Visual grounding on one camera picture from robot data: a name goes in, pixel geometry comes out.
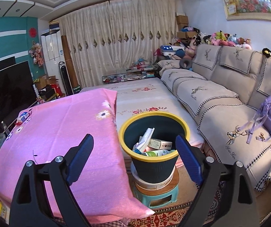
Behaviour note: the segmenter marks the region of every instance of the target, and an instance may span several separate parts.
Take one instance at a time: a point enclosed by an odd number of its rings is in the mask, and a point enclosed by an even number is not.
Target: teal wall
[[[32,42],[39,42],[38,33],[35,38],[29,36],[29,29],[35,28],[38,31],[38,19],[34,17],[0,17],[0,32],[26,30],[26,34],[16,34],[0,37],[0,58],[19,52],[29,51]],[[33,58],[29,54],[15,59],[16,63],[23,61],[29,62],[33,79],[45,74],[44,67],[39,67],[33,63]]]

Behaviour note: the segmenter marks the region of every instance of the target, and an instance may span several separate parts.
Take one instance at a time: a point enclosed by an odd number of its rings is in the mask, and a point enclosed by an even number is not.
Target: tower fan
[[[59,62],[59,68],[60,68],[60,74],[61,74],[61,78],[64,84],[65,91],[68,96],[71,96],[73,95],[73,88],[71,86],[69,75],[67,72],[67,67],[64,61]]]

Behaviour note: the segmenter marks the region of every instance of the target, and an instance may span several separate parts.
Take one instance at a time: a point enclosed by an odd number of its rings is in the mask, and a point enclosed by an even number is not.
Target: white floral bedsheet
[[[189,143],[192,146],[199,147],[204,143],[204,138],[197,131],[196,122],[158,78],[89,87],[82,89],[81,92],[96,88],[106,88],[118,92],[116,110],[118,131],[122,124],[133,115],[147,111],[164,111],[181,117],[188,124],[190,128]],[[126,153],[123,154],[125,158],[129,157]]]

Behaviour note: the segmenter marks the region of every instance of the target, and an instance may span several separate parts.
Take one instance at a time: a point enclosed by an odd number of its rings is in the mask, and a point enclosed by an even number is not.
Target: white bucket
[[[175,170],[175,167],[173,168],[173,171],[171,172],[170,176],[163,182],[160,183],[147,183],[145,181],[143,181],[142,179],[140,179],[140,177],[137,174],[137,171],[134,167],[133,162],[131,162],[131,166],[130,166],[130,170],[131,173],[134,177],[134,182],[141,187],[142,189],[147,189],[147,190],[157,190],[157,189],[162,189],[164,187],[166,187],[172,180],[173,178],[173,173]]]

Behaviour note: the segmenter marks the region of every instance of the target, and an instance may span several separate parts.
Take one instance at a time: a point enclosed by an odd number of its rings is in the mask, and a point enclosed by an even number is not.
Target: plastic bottle on tv stand
[[[3,129],[4,129],[4,131],[5,131],[5,133],[6,133],[7,135],[9,135],[9,129],[7,128],[6,124],[5,124],[3,121],[1,121],[1,124],[2,124],[2,127],[3,127]]]

